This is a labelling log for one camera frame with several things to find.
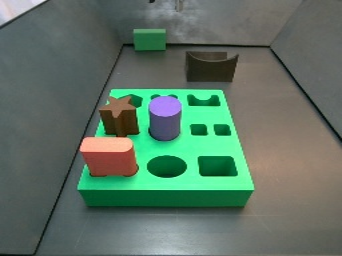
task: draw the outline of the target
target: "shape sorter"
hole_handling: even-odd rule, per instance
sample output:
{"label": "shape sorter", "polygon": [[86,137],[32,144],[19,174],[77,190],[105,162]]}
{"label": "shape sorter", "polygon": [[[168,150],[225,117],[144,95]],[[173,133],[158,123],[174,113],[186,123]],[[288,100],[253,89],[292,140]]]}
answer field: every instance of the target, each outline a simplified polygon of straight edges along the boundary
{"label": "shape sorter", "polygon": [[[114,89],[132,97],[138,134],[133,142],[137,172],[130,177],[92,177],[86,165],[77,190],[88,206],[244,206],[253,183],[224,94],[220,90]],[[181,103],[180,134],[154,140],[148,132],[148,104],[157,96]],[[96,137],[105,135],[100,121]]]}

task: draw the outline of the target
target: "purple cylinder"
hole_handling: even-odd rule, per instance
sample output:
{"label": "purple cylinder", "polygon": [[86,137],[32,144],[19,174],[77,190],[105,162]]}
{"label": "purple cylinder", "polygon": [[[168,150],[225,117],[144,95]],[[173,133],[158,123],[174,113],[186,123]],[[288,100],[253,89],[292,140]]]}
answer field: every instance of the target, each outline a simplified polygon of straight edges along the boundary
{"label": "purple cylinder", "polygon": [[152,99],[148,105],[149,134],[160,141],[168,141],[180,133],[181,103],[170,96]]}

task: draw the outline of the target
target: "square hole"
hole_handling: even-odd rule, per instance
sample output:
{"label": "square hole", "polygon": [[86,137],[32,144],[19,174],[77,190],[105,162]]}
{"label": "square hole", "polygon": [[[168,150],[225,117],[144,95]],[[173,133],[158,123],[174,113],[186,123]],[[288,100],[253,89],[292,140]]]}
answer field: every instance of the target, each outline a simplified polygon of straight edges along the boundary
{"label": "square hole", "polygon": [[227,124],[215,124],[213,125],[213,131],[217,136],[229,136],[229,126]]}
{"label": "square hole", "polygon": [[205,136],[208,135],[208,129],[204,124],[190,124],[189,125],[190,134],[196,136]]}
{"label": "square hole", "polygon": [[198,174],[201,176],[236,176],[233,158],[229,156],[200,156],[197,158]]}

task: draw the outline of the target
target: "brown star block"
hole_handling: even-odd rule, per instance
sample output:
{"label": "brown star block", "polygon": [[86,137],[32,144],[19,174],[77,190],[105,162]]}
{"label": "brown star block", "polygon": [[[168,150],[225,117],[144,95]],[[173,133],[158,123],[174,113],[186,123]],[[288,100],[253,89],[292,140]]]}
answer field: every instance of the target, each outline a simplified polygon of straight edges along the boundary
{"label": "brown star block", "polygon": [[109,104],[98,109],[105,134],[125,137],[128,134],[138,134],[136,119],[136,107],[132,105],[132,97],[116,99],[109,96]]}

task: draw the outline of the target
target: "small green block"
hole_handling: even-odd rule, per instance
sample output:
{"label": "small green block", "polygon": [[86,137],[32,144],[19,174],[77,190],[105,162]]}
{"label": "small green block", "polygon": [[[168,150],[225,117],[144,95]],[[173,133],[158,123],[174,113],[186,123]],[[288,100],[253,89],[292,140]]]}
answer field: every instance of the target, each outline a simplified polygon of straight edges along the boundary
{"label": "small green block", "polygon": [[133,29],[136,51],[165,50],[165,29]]}

